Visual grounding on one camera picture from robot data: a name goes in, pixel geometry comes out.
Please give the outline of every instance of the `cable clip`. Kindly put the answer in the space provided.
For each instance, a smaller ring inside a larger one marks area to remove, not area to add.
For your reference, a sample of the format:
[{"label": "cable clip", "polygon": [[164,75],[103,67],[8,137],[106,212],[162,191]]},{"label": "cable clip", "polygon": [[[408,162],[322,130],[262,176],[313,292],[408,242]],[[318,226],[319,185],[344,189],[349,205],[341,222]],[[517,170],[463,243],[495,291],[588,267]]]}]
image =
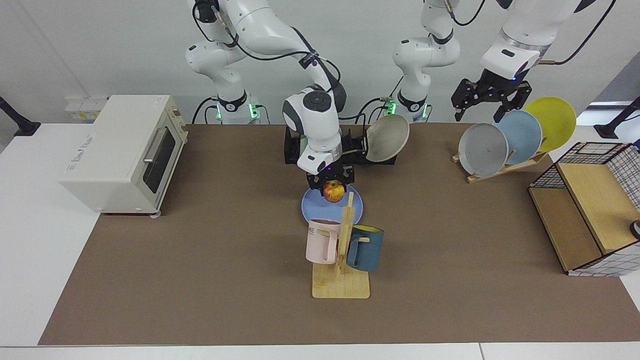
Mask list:
[{"label": "cable clip", "polygon": [[302,66],[303,69],[306,69],[309,67],[309,65],[317,61],[319,57],[320,57],[320,54],[318,54],[317,51],[313,50],[312,52],[308,53],[304,58],[302,58],[300,61],[298,61],[298,63],[300,64],[300,66]]}]

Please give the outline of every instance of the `beige plate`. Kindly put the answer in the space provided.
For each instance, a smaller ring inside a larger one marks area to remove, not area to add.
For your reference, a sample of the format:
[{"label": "beige plate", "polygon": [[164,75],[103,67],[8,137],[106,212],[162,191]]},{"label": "beige plate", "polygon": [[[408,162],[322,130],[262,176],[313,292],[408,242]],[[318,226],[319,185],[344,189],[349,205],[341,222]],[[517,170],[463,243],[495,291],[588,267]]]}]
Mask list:
[{"label": "beige plate", "polygon": [[400,115],[387,115],[367,130],[367,160],[381,163],[398,155],[409,140],[409,123]]}]

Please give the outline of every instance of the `oven door handle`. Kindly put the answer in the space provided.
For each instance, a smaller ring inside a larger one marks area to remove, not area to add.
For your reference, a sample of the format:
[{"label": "oven door handle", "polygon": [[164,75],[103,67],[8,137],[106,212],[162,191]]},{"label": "oven door handle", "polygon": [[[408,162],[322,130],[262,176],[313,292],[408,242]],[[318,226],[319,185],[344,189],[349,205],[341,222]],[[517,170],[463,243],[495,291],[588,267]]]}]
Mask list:
[{"label": "oven door handle", "polygon": [[166,135],[169,133],[169,129],[163,127],[162,129],[158,129],[156,131],[156,135],[154,136],[153,141],[151,142],[151,146],[145,155],[145,159],[143,160],[147,164],[151,164],[156,162],[158,154],[160,154],[160,149],[162,144],[164,143],[164,139]]}]

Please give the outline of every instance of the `light blue plate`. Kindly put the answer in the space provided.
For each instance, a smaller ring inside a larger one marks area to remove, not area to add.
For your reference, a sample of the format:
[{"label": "light blue plate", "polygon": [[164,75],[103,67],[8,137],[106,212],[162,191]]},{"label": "light blue plate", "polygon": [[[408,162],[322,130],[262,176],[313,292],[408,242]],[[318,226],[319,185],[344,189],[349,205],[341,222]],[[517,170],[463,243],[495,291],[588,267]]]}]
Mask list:
[{"label": "light blue plate", "polygon": [[357,224],[362,218],[364,205],[362,204],[360,194],[351,185],[347,185],[347,193],[344,194],[344,198],[340,200],[340,202],[336,203],[328,202],[322,196],[320,190],[307,190],[305,196],[302,197],[302,215],[305,217],[307,222],[315,218],[341,222],[342,210],[347,206],[347,203],[349,202],[349,193],[351,192],[353,193],[353,207],[356,209],[356,217],[353,223]]},{"label": "light blue plate", "polygon": [[507,160],[507,165],[517,165],[531,159],[542,144],[542,127],[536,117],[526,111],[511,111],[495,126],[507,138],[509,153],[515,150]]}]

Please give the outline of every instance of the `oven door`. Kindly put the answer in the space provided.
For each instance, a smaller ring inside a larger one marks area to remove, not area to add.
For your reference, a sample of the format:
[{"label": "oven door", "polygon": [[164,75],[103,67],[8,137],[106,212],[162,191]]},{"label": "oven door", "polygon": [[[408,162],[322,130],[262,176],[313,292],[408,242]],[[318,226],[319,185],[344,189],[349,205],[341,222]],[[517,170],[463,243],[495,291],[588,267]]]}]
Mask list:
[{"label": "oven door", "polygon": [[159,210],[183,145],[178,129],[165,111],[151,145],[142,160],[144,162],[143,172],[138,181],[138,187],[155,205],[156,210]]}]

